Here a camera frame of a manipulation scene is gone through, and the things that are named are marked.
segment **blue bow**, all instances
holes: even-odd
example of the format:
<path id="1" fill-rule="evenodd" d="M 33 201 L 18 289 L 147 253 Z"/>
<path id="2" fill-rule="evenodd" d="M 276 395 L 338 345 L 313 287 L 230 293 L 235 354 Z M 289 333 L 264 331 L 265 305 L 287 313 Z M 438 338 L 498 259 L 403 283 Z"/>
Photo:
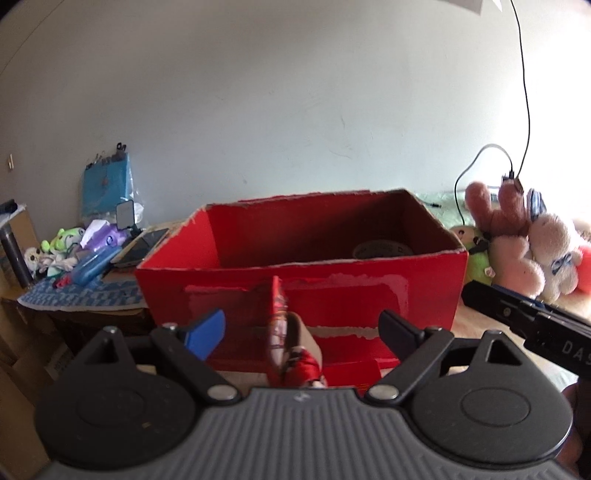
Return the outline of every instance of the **blue bow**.
<path id="1" fill-rule="evenodd" d="M 573 255 L 571 253 L 566 254 L 562 258 L 558 260 L 554 260 L 552 262 L 552 275 L 556 275 L 560 269 L 565 265 L 572 265 L 573 264 Z"/>

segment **red cardboard box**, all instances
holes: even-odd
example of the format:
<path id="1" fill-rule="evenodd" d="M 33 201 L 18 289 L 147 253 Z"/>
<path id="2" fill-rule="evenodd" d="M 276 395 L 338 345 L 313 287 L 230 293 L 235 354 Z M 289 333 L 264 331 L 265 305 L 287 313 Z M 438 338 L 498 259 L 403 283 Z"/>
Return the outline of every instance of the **red cardboard box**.
<path id="1" fill-rule="evenodd" d="M 363 242 L 388 239 L 412 256 L 356 260 Z M 398 361 L 378 337 L 392 309 L 418 327 L 450 328 L 467 252 L 409 192 L 315 193 L 207 205 L 136 270 L 158 324 L 186 324 L 214 308 L 226 335 L 208 359 L 265 371 L 271 279 L 320 345 L 327 366 Z"/>

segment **green plush toy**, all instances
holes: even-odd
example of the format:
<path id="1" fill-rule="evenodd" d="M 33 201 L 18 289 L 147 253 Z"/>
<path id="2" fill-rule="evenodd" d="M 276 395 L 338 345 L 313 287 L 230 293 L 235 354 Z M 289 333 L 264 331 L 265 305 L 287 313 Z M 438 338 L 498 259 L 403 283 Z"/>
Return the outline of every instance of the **green plush toy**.
<path id="1" fill-rule="evenodd" d="M 491 285 L 495 271 L 488 261 L 488 240 L 482 236 L 479 229 L 469 225 L 455 226 L 451 228 L 451 231 L 460 239 L 470 255 L 464 284 L 471 280 L 478 280 L 486 285 Z"/>
<path id="2" fill-rule="evenodd" d="M 57 236 L 51 242 L 47 240 L 41 242 L 41 250 L 46 254 L 67 253 L 72 245 L 80 244 L 84 232 L 83 228 L 70 228 L 69 230 L 60 228 Z"/>

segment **screw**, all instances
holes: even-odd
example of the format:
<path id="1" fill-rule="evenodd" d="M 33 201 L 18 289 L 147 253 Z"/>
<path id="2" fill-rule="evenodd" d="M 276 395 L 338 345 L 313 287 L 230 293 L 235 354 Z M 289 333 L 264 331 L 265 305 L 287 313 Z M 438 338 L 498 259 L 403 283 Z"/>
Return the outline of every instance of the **screw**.
<path id="1" fill-rule="evenodd" d="M 166 322 L 162 324 L 162 328 L 168 330 L 169 332 L 175 332 L 177 330 L 178 324 L 174 322 Z"/>
<path id="2" fill-rule="evenodd" d="M 400 392 L 393 385 L 374 385 L 368 390 L 368 394 L 374 400 L 394 400 Z"/>
<path id="3" fill-rule="evenodd" d="M 214 385 L 207 389 L 207 394 L 218 401 L 234 400 L 238 395 L 238 390 L 232 385 Z"/>

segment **gray ribbed plate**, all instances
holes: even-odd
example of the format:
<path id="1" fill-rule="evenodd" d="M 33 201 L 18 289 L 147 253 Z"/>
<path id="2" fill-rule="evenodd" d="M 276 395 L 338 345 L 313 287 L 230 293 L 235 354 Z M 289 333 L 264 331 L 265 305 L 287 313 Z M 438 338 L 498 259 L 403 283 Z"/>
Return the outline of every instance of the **gray ribbed plate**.
<path id="1" fill-rule="evenodd" d="M 371 407 L 353 390 L 253 389 L 243 402 L 204 413 L 178 447 L 117 472 L 52 463 L 41 480 L 557 480 L 554 462 L 516 471 L 454 463 L 423 445 L 392 408 Z"/>

